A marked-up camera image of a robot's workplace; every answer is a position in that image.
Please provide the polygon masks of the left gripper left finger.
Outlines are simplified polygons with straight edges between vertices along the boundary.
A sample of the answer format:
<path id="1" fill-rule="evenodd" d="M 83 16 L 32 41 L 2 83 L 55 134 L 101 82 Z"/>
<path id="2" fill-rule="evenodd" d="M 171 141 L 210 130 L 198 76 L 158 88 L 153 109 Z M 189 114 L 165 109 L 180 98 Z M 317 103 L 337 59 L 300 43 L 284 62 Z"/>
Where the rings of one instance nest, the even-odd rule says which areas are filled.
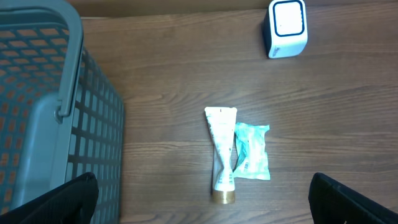
<path id="1" fill-rule="evenodd" d="M 1 224 L 89 223 L 98 195 L 98 181 L 87 172 L 1 215 Z"/>

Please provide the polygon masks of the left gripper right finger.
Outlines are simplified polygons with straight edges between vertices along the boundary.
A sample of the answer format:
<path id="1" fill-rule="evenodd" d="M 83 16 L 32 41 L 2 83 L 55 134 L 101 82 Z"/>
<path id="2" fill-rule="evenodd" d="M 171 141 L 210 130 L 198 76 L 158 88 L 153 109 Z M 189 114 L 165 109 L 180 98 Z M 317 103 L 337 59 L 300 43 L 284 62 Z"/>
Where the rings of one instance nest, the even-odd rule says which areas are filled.
<path id="1" fill-rule="evenodd" d="M 331 177 L 317 172 L 308 201 L 314 224 L 397 224 L 397 214 Z"/>

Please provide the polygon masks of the teal snack packet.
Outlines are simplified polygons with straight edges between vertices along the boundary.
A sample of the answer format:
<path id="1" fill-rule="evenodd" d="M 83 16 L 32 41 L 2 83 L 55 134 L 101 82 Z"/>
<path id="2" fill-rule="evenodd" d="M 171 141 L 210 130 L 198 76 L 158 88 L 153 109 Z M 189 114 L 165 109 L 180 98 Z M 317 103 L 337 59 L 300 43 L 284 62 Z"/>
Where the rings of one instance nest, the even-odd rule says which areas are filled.
<path id="1" fill-rule="evenodd" d="M 269 125 L 236 124 L 235 144 L 238 160 L 233 171 L 234 178 L 271 179 L 265 141 L 268 130 Z"/>

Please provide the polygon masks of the white tube with gold cap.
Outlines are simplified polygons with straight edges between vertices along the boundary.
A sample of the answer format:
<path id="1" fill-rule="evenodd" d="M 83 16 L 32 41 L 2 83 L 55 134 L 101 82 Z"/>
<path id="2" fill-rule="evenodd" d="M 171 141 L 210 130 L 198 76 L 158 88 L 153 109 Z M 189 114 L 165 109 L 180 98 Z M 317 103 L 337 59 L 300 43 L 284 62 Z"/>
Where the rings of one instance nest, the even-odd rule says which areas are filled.
<path id="1" fill-rule="evenodd" d="M 231 155 L 234 144 L 236 108 L 206 107 L 205 116 L 213 141 L 212 198 L 220 204 L 235 202 Z"/>

